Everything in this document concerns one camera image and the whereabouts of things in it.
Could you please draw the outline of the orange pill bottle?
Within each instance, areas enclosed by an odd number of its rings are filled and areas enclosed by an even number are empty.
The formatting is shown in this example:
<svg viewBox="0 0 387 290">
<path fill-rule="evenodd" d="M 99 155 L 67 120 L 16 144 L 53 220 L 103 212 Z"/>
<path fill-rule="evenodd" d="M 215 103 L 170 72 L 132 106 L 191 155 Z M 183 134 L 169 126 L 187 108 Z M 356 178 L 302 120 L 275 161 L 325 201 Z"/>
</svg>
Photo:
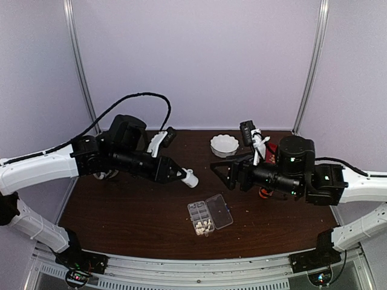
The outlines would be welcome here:
<svg viewBox="0 0 387 290">
<path fill-rule="evenodd" d="M 272 194 L 273 192 L 272 191 L 268 191 L 266 190 L 265 188 L 261 187 L 259 189 L 259 196 L 262 198 L 262 199 L 268 199 L 268 198 L 271 198 L 272 197 Z"/>
</svg>

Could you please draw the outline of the clear plastic pill organizer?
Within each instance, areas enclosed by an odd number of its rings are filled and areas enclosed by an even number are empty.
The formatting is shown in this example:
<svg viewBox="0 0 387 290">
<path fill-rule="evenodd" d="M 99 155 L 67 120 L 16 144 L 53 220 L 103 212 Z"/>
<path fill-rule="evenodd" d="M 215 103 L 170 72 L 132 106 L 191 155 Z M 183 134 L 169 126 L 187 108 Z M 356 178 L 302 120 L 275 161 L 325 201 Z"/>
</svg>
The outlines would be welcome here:
<svg viewBox="0 0 387 290">
<path fill-rule="evenodd" d="M 192 202 L 187 205 L 187 210 L 194 231 L 198 221 L 211 221 L 212 232 L 233 224 L 233 217 L 222 194 L 214 195 L 205 201 Z"/>
</svg>

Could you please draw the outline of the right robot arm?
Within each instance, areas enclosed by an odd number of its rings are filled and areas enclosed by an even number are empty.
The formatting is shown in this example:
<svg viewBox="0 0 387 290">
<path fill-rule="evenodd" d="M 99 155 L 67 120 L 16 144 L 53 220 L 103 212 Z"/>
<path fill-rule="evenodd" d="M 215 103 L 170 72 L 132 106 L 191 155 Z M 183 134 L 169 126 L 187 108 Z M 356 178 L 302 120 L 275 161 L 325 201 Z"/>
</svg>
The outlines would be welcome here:
<svg viewBox="0 0 387 290">
<path fill-rule="evenodd" d="M 258 186 L 268 192 L 289 194 L 318 206 L 357 201 L 380 205 L 350 224 L 324 231 L 310 253 L 314 266 L 324 266 L 333 254 L 386 230 L 386 174 L 365 172 L 337 158 L 318 158 L 314 142 L 300 136 L 287 136 L 276 147 L 275 163 L 252 160 L 247 153 L 212 163 L 211 170 L 225 186 L 237 185 L 246 192 Z"/>
</svg>

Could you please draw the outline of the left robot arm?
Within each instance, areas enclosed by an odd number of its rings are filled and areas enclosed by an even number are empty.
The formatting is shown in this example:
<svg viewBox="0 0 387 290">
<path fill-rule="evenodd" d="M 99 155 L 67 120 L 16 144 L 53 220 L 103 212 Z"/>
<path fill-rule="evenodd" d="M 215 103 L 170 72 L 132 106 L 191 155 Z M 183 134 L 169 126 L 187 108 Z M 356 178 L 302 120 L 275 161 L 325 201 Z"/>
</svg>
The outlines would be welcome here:
<svg viewBox="0 0 387 290">
<path fill-rule="evenodd" d="M 2 159 L 1 225 L 13 227 L 45 244 L 73 268 L 83 267 L 87 256 L 76 234 L 29 207 L 23 201 L 27 191 L 53 189 L 82 176 L 110 179 L 119 172 L 160 184 L 182 181 L 194 188 L 198 178 L 193 170 L 159 154 L 160 148 L 168 147 L 174 137 L 175 131 L 169 127 L 149 140 L 143 121 L 130 115 L 117 115 L 110 128 L 95 137 L 79 137 L 61 149 L 48 149 L 31 157 Z"/>
</svg>

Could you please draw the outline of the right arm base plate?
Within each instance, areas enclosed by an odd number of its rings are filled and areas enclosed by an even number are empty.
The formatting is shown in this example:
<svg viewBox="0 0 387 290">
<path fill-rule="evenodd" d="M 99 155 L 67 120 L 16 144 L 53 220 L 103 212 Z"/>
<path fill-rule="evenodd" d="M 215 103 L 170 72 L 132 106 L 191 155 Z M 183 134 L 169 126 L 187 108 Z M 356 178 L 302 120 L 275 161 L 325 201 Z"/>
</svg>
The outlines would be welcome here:
<svg viewBox="0 0 387 290">
<path fill-rule="evenodd" d="M 311 271 L 341 261 L 341 254 L 335 250 L 319 251 L 311 250 L 289 255 L 290 265 L 294 274 Z"/>
</svg>

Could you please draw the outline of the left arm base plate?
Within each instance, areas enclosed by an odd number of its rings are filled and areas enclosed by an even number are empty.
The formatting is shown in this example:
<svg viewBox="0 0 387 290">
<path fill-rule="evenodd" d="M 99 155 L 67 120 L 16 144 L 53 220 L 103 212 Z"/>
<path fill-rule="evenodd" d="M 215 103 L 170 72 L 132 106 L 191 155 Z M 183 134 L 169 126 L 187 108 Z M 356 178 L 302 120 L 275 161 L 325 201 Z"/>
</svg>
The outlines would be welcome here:
<svg viewBox="0 0 387 290">
<path fill-rule="evenodd" d="M 87 274 L 104 274 L 108 264 L 108 257 L 103 254 L 96 254 L 80 251 L 64 251 L 62 253 L 53 252 L 55 262 L 63 265 L 69 270 L 84 272 Z"/>
</svg>

